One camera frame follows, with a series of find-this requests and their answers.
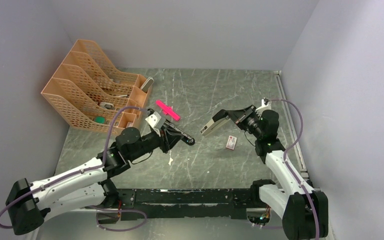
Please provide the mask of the beige black stapler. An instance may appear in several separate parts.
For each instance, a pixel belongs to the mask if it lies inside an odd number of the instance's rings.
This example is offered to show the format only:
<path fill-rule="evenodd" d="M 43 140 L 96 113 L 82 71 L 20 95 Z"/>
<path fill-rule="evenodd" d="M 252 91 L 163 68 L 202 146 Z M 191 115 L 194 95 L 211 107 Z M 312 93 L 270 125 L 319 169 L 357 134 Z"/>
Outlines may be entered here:
<path fill-rule="evenodd" d="M 221 109 L 218 111 L 200 130 L 202 136 L 207 136 L 214 132 L 230 120 L 228 111 Z"/>

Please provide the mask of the pink plastic staple remover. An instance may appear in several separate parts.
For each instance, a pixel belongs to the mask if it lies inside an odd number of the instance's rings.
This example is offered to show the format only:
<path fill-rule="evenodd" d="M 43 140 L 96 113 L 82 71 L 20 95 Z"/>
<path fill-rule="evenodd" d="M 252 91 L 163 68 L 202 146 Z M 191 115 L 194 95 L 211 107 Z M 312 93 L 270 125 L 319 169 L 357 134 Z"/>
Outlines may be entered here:
<path fill-rule="evenodd" d="M 170 116 L 173 118 L 175 121 L 179 121 L 181 117 L 173 110 L 171 106 L 166 105 L 163 101 L 161 100 L 156 100 L 155 101 L 156 105 L 161 108 L 162 112 L 165 115 Z"/>

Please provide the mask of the red white staple box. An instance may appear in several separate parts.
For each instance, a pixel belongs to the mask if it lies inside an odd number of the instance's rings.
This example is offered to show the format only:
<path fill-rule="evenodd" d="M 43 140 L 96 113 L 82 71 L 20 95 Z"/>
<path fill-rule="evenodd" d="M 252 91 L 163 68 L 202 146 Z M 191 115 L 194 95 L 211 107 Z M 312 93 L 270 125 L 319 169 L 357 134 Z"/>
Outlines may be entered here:
<path fill-rule="evenodd" d="M 237 144 L 237 140 L 237 137 L 230 135 L 227 139 L 225 148 L 234 151 Z"/>

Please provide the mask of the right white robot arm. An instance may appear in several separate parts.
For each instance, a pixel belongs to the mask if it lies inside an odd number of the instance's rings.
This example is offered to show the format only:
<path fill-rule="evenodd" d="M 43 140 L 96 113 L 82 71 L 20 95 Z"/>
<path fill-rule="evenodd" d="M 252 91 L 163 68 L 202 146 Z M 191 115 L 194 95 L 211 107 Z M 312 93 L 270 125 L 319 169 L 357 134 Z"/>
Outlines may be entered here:
<path fill-rule="evenodd" d="M 255 137 L 255 152 L 277 178 L 273 183 L 259 183 L 250 193 L 255 207 L 267 204 L 282 220 L 289 240 L 325 238 L 329 233 L 328 198 L 315 190 L 294 168 L 286 148 L 278 138 L 279 114 L 271 109 L 257 112 L 251 105 L 227 111 L 227 117 L 241 130 Z"/>

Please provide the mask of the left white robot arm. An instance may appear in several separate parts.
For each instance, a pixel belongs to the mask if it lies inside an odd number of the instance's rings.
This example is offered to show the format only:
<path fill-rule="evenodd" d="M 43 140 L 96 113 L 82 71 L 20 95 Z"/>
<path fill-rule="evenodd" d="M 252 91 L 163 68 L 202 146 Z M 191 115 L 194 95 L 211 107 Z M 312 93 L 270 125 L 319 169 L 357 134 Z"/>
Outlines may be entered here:
<path fill-rule="evenodd" d="M 40 227 L 45 221 L 71 210 L 97 206 L 112 208 L 122 202 L 111 178 L 125 172 L 134 160 L 160 149 L 169 152 L 179 141 L 192 146 L 195 139 L 165 122 L 142 136 L 135 127 L 125 128 L 106 150 L 86 163 L 53 177 L 16 181 L 5 202 L 17 236 Z"/>

